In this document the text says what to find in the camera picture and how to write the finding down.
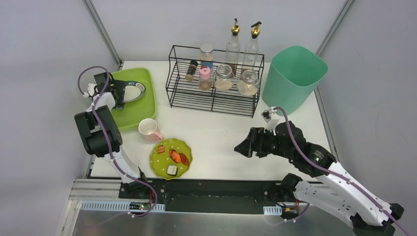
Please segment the pink cup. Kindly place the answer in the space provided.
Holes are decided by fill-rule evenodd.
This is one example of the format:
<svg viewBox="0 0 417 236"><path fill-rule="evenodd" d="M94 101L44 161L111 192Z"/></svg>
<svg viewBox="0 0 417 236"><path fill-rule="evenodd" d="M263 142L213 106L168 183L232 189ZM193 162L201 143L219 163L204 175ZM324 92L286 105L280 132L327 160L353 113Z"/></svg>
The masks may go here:
<svg viewBox="0 0 417 236"><path fill-rule="evenodd" d="M164 139L157 122L151 118L142 120L138 125L138 131L146 141L151 143L160 142Z"/></svg>

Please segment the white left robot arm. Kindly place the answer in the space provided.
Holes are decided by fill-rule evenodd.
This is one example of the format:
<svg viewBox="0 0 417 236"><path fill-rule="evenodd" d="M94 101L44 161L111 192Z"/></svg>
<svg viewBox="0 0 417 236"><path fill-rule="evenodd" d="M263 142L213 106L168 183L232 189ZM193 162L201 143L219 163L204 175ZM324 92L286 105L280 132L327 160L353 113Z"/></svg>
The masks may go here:
<svg viewBox="0 0 417 236"><path fill-rule="evenodd" d="M123 108L125 82L116 80L104 71L94 76L95 84L88 86L84 96L92 103L74 116L75 123L86 152L106 160L120 175L121 191L138 191L148 186L142 170L122 149L122 137L111 114L113 108Z"/></svg>

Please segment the silver lid pellet jar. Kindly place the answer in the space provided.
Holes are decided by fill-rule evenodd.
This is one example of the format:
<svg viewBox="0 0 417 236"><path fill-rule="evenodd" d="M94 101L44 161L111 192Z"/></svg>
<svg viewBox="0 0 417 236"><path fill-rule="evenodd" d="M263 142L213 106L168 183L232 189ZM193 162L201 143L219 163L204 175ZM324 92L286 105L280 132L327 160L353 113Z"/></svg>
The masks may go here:
<svg viewBox="0 0 417 236"><path fill-rule="evenodd" d="M210 69L213 68L213 46L205 43L200 47L201 52L201 66L206 66Z"/></svg>

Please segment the pink lid spice jar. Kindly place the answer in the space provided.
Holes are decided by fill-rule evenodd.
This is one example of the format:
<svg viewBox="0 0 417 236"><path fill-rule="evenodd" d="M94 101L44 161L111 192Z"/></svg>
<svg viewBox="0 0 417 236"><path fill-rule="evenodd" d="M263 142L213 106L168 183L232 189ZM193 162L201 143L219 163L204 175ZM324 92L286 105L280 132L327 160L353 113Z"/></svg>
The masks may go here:
<svg viewBox="0 0 417 236"><path fill-rule="evenodd" d="M209 90L211 88L211 69L208 66L202 66L200 68L198 86L201 90Z"/></svg>

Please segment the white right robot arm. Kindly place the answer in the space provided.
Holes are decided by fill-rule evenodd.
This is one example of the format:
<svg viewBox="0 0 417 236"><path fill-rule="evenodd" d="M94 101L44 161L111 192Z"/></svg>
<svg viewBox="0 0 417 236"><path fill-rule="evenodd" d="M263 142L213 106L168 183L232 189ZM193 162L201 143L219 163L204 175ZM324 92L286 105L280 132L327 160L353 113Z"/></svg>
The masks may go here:
<svg viewBox="0 0 417 236"><path fill-rule="evenodd" d="M247 158L253 154L284 157L300 172L324 184L325 188L319 188L288 173L279 190L335 216L357 236L392 236L394 222L404 213L400 204L389 204L357 183L324 147L307 142L293 123L280 123L273 129L252 127L234 150Z"/></svg>

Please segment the green polka dot plate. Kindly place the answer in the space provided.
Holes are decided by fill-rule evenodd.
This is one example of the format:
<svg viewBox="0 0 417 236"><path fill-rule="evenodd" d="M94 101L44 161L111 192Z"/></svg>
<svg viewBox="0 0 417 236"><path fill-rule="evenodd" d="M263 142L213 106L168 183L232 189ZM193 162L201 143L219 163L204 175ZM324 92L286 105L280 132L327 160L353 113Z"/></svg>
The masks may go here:
<svg viewBox="0 0 417 236"><path fill-rule="evenodd" d="M157 149L160 145L165 146L165 152L158 154ZM178 154L184 153L187 158L189 159L189 166L183 165L181 162L175 163L169 157L169 150L174 149ZM183 140L177 138L168 138L157 145L154 146L152 149L150 156L149 156L149 164L155 175L159 178L163 178L165 180L171 180L175 178L181 177L185 172L189 170L191 167L191 163L193 161L193 155L190 146ZM167 168L169 165L177 165L178 166L178 174L177 176L169 176L167 175Z"/></svg>

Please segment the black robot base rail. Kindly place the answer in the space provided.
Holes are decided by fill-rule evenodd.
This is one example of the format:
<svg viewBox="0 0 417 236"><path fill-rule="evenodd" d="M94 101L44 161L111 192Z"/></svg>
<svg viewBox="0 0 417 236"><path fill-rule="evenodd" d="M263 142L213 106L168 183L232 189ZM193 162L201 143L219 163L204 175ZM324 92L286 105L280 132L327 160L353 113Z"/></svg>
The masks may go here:
<svg viewBox="0 0 417 236"><path fill-rule="evenodd" d="M237 181L197 179L149 179L148 185L122 183L119 198L157 201L170 212L264 214L269 207L282 217L300 215L301 205L279 181Z"/></svg>

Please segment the oil bottle with gold cap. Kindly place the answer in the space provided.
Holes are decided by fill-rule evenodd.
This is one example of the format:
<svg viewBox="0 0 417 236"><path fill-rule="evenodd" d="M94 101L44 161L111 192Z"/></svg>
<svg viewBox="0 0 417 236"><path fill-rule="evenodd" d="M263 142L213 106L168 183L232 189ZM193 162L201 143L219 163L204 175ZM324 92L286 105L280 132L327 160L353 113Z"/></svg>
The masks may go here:
<svg viewBox="0 0 417 236"><path fill-rule="evenodd" d="M231 67L234 74L237 72L237 65L240 54L240 42L238 38L239 31L240 27L238 20L237 18L234 18L234 24L231 27L231 37L227 42L225 54L225 63Z"/></svg>

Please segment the glass jar with beige powder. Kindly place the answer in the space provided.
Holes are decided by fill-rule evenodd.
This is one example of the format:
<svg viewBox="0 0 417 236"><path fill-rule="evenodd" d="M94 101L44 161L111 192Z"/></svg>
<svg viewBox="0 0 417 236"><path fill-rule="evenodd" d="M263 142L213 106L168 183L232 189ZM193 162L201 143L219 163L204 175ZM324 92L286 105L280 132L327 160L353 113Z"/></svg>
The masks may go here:
<svg viewBox="0 0 417 236"><path fill-rule="evenodd" d="M220 91L226 91L234 85L234 72L227 64L221 64L215 69L214 87Z"/></svg>

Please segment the oil bottle with black spout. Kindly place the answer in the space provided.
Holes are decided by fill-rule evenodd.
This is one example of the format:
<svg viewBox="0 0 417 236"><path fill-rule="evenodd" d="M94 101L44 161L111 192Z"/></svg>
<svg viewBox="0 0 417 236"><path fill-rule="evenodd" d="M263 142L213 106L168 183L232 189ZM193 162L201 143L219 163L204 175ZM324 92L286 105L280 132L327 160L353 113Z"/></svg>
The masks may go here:
<svg viewBox="0 0 417 236"><path fill-rule="evenodd" d="M256 22L251 26L251 38L245 45L242 72L245 70L253 70L256 58L259 52L258 36L261 32L261 21Z"/></svg>

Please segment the white plate with blue rim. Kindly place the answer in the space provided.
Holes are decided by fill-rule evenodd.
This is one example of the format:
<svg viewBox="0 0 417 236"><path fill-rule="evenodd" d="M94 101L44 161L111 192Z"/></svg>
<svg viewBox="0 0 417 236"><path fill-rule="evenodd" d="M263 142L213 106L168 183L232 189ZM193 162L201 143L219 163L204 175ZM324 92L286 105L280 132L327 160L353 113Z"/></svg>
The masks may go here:
<svg viewBox="0 0 417 236"><path fill-rule="evenodd" d="M146 93L146 86L136 81L126 81L124 90L124 103L135 101Z"/></svg>

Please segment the glass jar with metal ring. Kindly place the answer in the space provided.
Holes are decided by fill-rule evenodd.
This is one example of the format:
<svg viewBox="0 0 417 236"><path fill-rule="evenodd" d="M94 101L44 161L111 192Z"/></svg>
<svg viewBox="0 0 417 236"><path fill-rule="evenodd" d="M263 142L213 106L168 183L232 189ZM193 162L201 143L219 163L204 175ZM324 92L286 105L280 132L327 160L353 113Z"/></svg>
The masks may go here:
<svg viewBox="0 0 417 236"><path fill-rule="evenodd" d="M254 96L259 90L259 76L254 70L244 70L237 82L238 92L243 96Z"/></svg>

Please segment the black lid spice jar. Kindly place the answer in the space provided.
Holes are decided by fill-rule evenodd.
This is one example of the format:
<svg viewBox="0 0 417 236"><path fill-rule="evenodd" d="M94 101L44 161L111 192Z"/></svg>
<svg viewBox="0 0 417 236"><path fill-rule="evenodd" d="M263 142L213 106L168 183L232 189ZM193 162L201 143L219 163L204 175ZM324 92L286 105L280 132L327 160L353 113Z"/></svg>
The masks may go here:
<svg viewBox="0 0 417 236"><path fill-rule="evenodd" d="M191 60L187 69L187 73L185 75L185 80L188 82L192 82L194 80L194 75L198 67L198 62L196 60Z"/></svg>

